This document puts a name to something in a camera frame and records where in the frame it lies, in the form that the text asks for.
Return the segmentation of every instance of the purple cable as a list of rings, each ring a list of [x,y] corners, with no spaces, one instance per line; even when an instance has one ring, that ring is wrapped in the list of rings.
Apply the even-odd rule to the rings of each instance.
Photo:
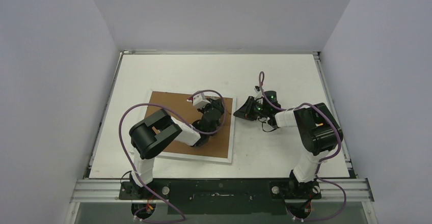
[[[195,96],[195,95],[197,95],[197,94],[199,94],[199,93],[202,93],[202,92],[214,92],[214,93],[216,93],[217,95],[219,95],[219,97],[221,98],[221,100],[222,100],[222,105],[224,106],[224,108],[225,108],[225,102],[224,102],[224,98],[222,97],[222,95],[220,94],[220,93],[218,93],[217,91],[214,91],[214,90],[202,90],[202,91],[197,91],[196,93],[194,93],[193,95],[191,95],[191,97],[193,97],[193,96]],[[120,119],[120,123],[119,123],[119,139],[120,139],[120,144],[121,144],[121,146],[122,146],[122,148],[123,148],[123,151],[124,151],[124,153],[126,154],[126,157],[127,157],[127,159],[129,160],[129,163],[130,163],[130,165],[132,166],[132,169],[133,169],[133,171],[135,172],[135,176],[137,177],[137,179],[139,180],[139,182],[150,192],[150,193],[152,193],[153,195],[155,195],[158,199],[160,199],[160,200],[162,200],[163,202],[165,202],[168,206],[170,206],[171,208],[173,208],[175,211],[177,211],[177,213],[179,213],[180,215],[181,215],[181,217],[182,217],[182,219],[177,219],[177,220],[162,220],[162,221],[158,221],[158,220],[146,220],[146,219],[143,219],[143,222],[146,222],[146,223],[176,223],[176,222],[182,222],[182,221],[184,221],[184,220],[186,220],[186,216],[183,214],[183,212],[181,212],[177,207],[175,207],[173,204],[171,204],[170,202],[168,202],[166,199],[164,199],[163,197],[161,197],[160,195],[158,195],[156,192],[154,192],[151,188],[149,188],[144,182],[143,182],[143,180],[141,180],[141,178],[140,178],[140,176],[138,175],[138,173],[137,173],[137,168],[135,167],[135,165],[133,164],[133,161],[132,161],[132,159],[131,159],[131,157],[129,156],[129,154],[127,153],[127,149],[126,149],[126,146],[125,146],[125,144],[124,144],[124,141],[123,141],[123,137],[122,137],[122,134],[121,134],[121,128],[122,128],[122,125],[123,125],[123,121],[124,121],[124,118],[126,117],[126,115],[131,111],[131,110],[133,110],[134,108],[137,108],[137,107],[141,107],[141,106],[156,106],[156,107],[159,107],[159,108],[163,108],[163,109],[165,109],[165,110],[167,110],[167,111],[169,111],[169,112],[171,112],[171,113],[173,113],[174,115],[176,115],[182,122],[184,122],[185,124],[187,124],[187,125],[189,125],[189,126],[191,126],[191,124],[189,124],[181,115],[179,115],[177,112],[175,112],[175,111],[173,111],[172,109],[170,109],[170,108],[168,108],[168,107],[165,107],[165,106],[163,106],[163,105],[160,105],[160,104],[155,104],[155,103],[140,103],[140,104],[136,104],[136,105],[134,105],[134,106],[132,106],[132,107],[130,107],[128,110],[126,110],[126,112],[123,114],[123,116],[121,117],[121,119]],[[222,120],[222,123],[221,123],[221,125],[215,130],[215,131],[213,131],[213,132],[203,132],[203,131],[200,131],[200,130],[198,130],[198,129],[196,129],[196,128],[194,128],[194,127],[192,127],[195,131],[197,131],[198,133],[201,133],[201,134],[207,134],[207,135],[211,135],[211,134],[215,134],[216,132],[218,132],[220,129],[221,129],[221,127],[224,125],[224,122],[225,122],[225,114],[226,113],[224,113],[224,118],[223,118],[223,120]],[[139,209],[139,210],[137,210],[135,213],[134,213],[134,215],[136,216],[138,213],[140,213],[142,210],[144,210],[145,208],[141,208],[141,209]]]
[[[324,218],[315,218],[315,219],[306,219],[305,221],[317,221],[317,220],[328,220],[328,219],[331,219],[331,218],[333,218],[333,217],[335,217],[335,216],[337,216],[338,214],[340,214],[344,209],[345,209],[345,206],[346,206],[346,192],[345,192],[345,190],[341,187],[341,186],[339,186],[337,183],[334,183],[334,182],[331,182],[331,181],[328,181],[328,180],[324,180],[323,178],[321,178],[321,177],[319,177],[317,174],[318,174],[318,171],[319,171],[319,168],[321,167],[321,162],[323,162],[324,160],[327,160],[327,159],[331,159],[331,158],[334,158],[334,157],[336,157],[336,155],[338,155],[339,154],[339,152],[340,152],[340,150],[341,150],[341,148],[342,148],[342,140],[340,139],[340,135],[339,135],[339,132],[338,132],[338,130],[336,129],[336,127],[335,127],[335,125],[333,125],[333,123],[332,123],[332,121],[326,116],[326,115],[324,115],[324,113],[322,112],[322,111],[320,111],[315,105],[312,105],[312,104],[310,104],[310,103],[302,103],[302,104],[300,104],[299,106],[297,106],[296,108],[291,108],[291,109],[282,109],[282,108],[278,108],[278,107],[276,107],[276,106],[274,106],[270,101],[269,101],[269,99],[266,97],[266,95],[264,94],[264,90],[262,89],[262,85],[263,85],[263,83],[264,83],[264,72],[263,71],[261,71],[261,72],[259,72],[259,76],[258,76],[258,81],[259,81],[259,88],[260,88],[260,90],[261,90],[261,92],[262,92],[262,96],[264,97],[264,99],[273,107],[273,108],[275,108],[275,109],[277,109],[277,110],[280,110],[280,111],[285,111],[285,110],[293,110],[293,109],[299,109],[299,108],[301,108],[301,107],[303,107],[303,106],[309,106],[309,107],[311,107],[313,110],[315,110],[320,116],[322,116],[323,118],[324,118],[324,120],[330,125],[330,127],[332,128],[332,130],[334,131],[334,133],[335,133],[335,135],[336,135],[336,140],[337,140],[337,150],[336,150],[336,152],[334,153],[334,154],[332,154],[332,155],[330,155],[330,156],[326,156],[326,157],[324,157],[324,158],[322,158],[322,159],[320,159],[318,162],[319,162],[319,164],[318,164],[318,166],[317,166],[317,168],[316,168],[316,171],[315,171],[315,175],[316,175],[316,178],[318,179],[318,180],[320,180],[320,181],[322,181],[322,182],[326,182],[326,183],[330,183],[330,184],[333,184],[333,185],[335,185],[336,187],[338,187],[338,188],[340,188],[340,190],[342,191],[342,193],[343,193],[343,204],[342,204],[342,207],[336,212],[336,213],[334,213],[333,215],[330,215],[330,216],[327,216],[327,217],[324,217]]]

